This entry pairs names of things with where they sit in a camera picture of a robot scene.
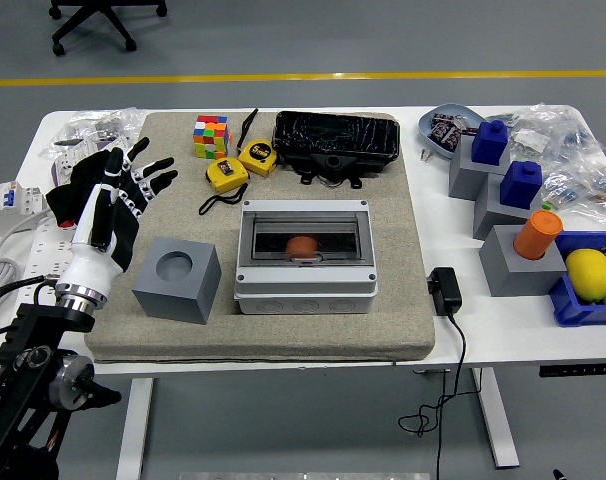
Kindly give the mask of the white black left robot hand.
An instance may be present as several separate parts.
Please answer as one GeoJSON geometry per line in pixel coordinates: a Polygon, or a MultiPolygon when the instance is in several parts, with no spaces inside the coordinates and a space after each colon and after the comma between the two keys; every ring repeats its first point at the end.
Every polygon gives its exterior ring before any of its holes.
{"type": "Polygon", "coordinates": [[[141,216],[178,176],[172,157],[132,167],[148,145],[143,137],[127,152],[114,147],[94,153],[73,168],[67,184],[46,195],[57,224],[76,227],[58,292],[84,289],[105,300],[114,279],[129,268],[141,216]]]}

